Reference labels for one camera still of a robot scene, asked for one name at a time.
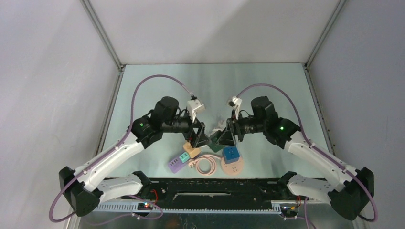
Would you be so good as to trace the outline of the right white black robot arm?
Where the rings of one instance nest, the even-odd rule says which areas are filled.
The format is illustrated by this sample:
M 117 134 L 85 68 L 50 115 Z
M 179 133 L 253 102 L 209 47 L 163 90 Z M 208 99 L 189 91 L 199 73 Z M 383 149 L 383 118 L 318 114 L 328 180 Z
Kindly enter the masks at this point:
M 283 199 L 305 196 L 326 204 L 343 218 L 355 220 L 374 195 L 374 174 L 366 167 L 357 169 L 304 136 L 301 128 L 289 119 L 279 117 L 267 96 L 251 101 L 253 114 L 242 117 L 242 100 L 228 101 L 232 107 L 226 128 L 217 137 L 217 144 L 235 146 L 246 134 L 262 133 L 271 144 L 298 156 L 318 170 L 324 179 L 309 178 L 287 172 L 279 180 L 278 194 Z

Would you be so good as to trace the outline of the beige cube socket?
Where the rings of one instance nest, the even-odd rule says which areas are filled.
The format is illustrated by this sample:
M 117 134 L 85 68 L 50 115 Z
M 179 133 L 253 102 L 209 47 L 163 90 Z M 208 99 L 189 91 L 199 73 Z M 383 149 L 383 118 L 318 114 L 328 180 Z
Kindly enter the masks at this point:
M 200 149 L 199 147 L 193 148 L 190 142 L 186 142 L 186 143 L 183 145 L 183 149 L 185 150 L 185 152 L 188 153 L 190 159 L 194 159 L 194 158 L 197 157 L 197 156 L 200 154 L 200 152 L 201 152 L 201 149 Z

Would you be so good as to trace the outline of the teal USB charger plug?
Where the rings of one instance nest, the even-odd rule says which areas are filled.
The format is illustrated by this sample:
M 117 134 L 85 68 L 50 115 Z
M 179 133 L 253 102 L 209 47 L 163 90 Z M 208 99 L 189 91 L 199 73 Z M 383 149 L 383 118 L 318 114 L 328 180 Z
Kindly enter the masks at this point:
M 186 163 L 188 160 L 190 160 L 190 155 L 187 152 L 184 152 L 179 156 L 179 159 L 182 163 Z

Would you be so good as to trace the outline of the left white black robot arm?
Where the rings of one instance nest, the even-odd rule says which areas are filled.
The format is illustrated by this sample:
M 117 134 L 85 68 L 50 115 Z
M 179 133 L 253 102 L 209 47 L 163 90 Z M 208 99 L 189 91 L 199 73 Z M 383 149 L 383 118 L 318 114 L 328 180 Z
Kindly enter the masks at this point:
M 134 120 L 122 139 L 108 150 L 76 169 L 62 168 L 59 171 L 61 192 L 74 213 L 79 217 L 85 216 L 100 203 L 121 196 L 147 198 L 151 186 L 143 172 L 136 171 L 114 179 L 107 179 L 107 175 L 132 156 L 161 140 L 164 133 L 183 134 L 192 148 L 208 144 L 205 125 L 196 117 L 204 109 L 204 104 L 192 96 L 182 114 L 178 100 L 163 97 L 154 109 Z

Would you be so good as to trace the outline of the dark green cube socket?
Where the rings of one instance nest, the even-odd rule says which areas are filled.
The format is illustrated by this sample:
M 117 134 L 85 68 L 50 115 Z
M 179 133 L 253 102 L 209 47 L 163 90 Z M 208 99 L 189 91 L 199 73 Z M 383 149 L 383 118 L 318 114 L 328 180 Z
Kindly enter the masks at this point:
M 208 147 L 214 152 L 217 153 L 220 150 L 225 148 L 225 145 L 217 143 L 218 137 L 221 135 L 221 130 L 216 130 L 212 132 L 209 136 L 210 142 L 207 144 Z

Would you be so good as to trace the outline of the blue cube socket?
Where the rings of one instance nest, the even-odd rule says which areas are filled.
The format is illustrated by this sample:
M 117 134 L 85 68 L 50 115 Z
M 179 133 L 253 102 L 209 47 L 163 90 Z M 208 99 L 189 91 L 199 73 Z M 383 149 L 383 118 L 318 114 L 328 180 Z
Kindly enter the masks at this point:
M 223 148 L 222 156 L 225 164 L 234 163 L 240 158 L 240 154 L 236 146 L 227 146 Z

